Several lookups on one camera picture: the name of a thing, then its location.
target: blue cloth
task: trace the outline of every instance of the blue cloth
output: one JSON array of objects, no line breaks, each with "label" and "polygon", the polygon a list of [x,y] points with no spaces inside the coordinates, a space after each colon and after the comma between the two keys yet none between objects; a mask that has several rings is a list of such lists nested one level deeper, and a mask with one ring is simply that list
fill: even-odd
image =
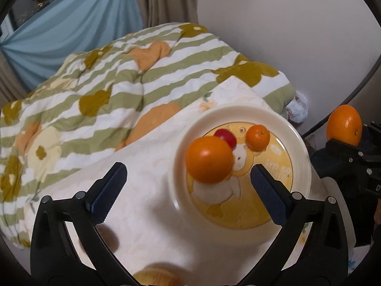
[{"label": "blue cloth", "polygon": [[143,29],[136,0],[55,0],[0,49],[30,90],[54,75],[65,58]]}]

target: metal bolt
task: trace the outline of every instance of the metal bolt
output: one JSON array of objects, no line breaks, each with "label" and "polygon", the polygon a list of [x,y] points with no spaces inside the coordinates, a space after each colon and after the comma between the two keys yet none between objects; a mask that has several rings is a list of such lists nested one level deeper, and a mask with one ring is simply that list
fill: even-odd
[{"label": "metal bolt", "polygon": [[42,199],[41,199],[41,202],[42,202],[42,203],[46,203],[46,202],[48,202],[50,199],[51,199],[50,196],[43,196]]},{"label": "metal bolt", "polygon": [[331,203],[331,204],[335,204],[336,203],[336,199],[334,197],[328,197],[328,202]]},{"label": "metal bolt", "polygon": [[292,193],[292,198],[294,198],[295,200],[300,200],[302,198],[302,194],[296,191]]},{"label": "metal bolt", "polygon": [[77,199],[82,199],[84,196],[86,196],[86,193],[84,191],[79,191],[75,194],[75,197]]}]

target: orange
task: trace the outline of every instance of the orange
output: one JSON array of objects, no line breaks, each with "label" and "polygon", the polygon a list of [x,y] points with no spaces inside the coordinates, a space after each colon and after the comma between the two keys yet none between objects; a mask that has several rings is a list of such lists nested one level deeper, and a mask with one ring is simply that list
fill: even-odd
[{"label": "orange", "polygon": [[350,105],[340,105],[328,119],[327,140],[335,139],[353,146],[360,143],[362,122],[359,113]]},{"label": "orange", "polygon": [[262,125],[251,126],[246,132],[245,141],[253,151],[264,151],[270,143],[270,132]]},{"label": "orange", "polygon": [[223,181],[232,171],[233,151],[217,136],[195,139],[185,153],[189,174],[200,183],[215,184]]}]

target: red fruit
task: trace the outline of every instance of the red fruit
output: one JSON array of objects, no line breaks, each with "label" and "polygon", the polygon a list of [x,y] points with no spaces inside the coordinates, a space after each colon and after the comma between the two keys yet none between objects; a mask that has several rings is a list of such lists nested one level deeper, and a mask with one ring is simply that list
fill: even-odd
[{"label": "red fruit", "polygon": [[218,138],[226,141],[229,144],[231,149],[234,149],[237,145],[236,137],[229,130],[218,129],[218,130],[216,130],[216,132],[214,133],[213,136],[217,136]]}]

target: green and white striped comforter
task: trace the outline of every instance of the green and white striped comforter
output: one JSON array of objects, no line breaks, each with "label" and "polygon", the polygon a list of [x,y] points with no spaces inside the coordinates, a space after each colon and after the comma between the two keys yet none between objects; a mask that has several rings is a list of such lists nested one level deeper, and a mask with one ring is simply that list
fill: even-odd
[{"label": "green and white striped comforter", "polygon": [[0,228],[29,246],[24,207],[39,191],[138,140],[230,76],[280,112],[295,95],[284,74],[250,62],[196,24],[148,28],[58,72],[0,118]]}]

